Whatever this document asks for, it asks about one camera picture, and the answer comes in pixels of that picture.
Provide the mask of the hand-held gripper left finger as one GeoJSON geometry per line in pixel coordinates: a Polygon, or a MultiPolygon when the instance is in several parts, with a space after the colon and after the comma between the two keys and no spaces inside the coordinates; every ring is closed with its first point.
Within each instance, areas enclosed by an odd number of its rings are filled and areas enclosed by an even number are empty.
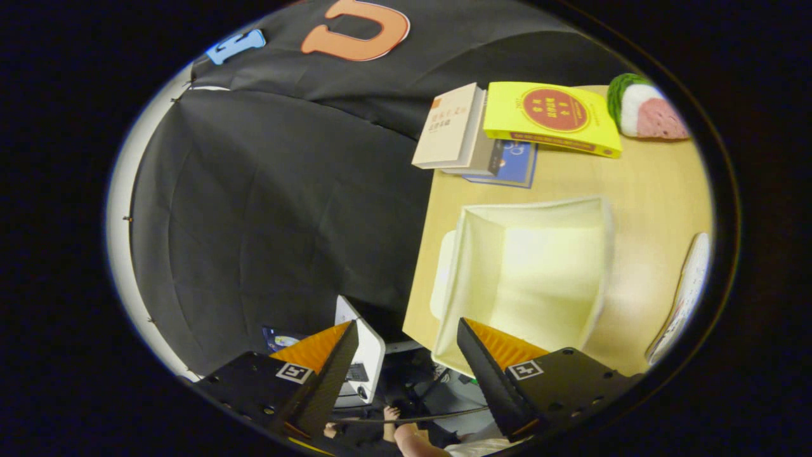
{"type": "Polygon", "coordinates": [[[308,442],[322,436],[357,347],[347,321],[271,355],[247,351],[193,387],[253,427],[308,442]]]}

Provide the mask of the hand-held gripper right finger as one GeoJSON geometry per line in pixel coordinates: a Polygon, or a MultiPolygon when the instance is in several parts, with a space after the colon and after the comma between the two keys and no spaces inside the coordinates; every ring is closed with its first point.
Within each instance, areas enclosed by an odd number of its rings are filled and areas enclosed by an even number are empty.
{"type": "Polygon", "coordinates": [[[573,347],[544,350],[467,317],[459,319],[456,343],[510,442],[575,428],[642,377],[626,376],[573,347]]]}

